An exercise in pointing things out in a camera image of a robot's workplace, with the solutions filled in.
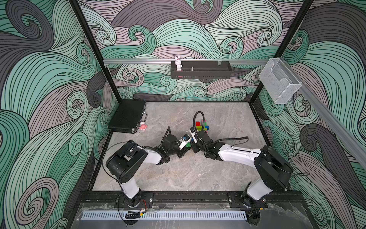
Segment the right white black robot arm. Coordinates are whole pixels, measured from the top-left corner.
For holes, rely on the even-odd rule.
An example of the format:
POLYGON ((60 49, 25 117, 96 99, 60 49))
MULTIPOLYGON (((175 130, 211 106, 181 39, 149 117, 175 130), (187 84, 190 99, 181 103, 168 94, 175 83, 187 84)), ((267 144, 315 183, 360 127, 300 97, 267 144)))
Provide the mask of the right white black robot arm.
POLYGON ((260 176, 258 180, 250 182, 242 193, 241 200, 244 207, 254 210, 265 208, 266 195, 272 192, 285 192, 292 177, 310 175, 309 172, 295 173, 293 167, 270 146, 250 149, 226 143, 226 141, 248 140, 247 136, 213 141, 203 128, 200 131, 197 130, 195 122, 198 114, 201 114, 205 121, 203 112, 198 111, 194 114, 193 127, 190 129, 193 151, 203 152, 208 159, 250 166, 255 168, 260 176))

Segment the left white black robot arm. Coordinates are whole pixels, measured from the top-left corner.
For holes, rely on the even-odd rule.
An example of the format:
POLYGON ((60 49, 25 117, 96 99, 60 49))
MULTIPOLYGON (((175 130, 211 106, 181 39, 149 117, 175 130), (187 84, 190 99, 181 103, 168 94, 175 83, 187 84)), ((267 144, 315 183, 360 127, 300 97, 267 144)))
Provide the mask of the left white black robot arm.
POLYGON ((178 139, 168 127, 160 145, 154 148, 140 146, 129 140, 107 159, 105 166, 110 176, 118 182, 128 206, 135 207, 142 201, 142 191, 134 177, 140 166, 144 163, 167 164, 173 155, 181 158, 191 148, 191 141, 192 138, 188 134, 178 139))

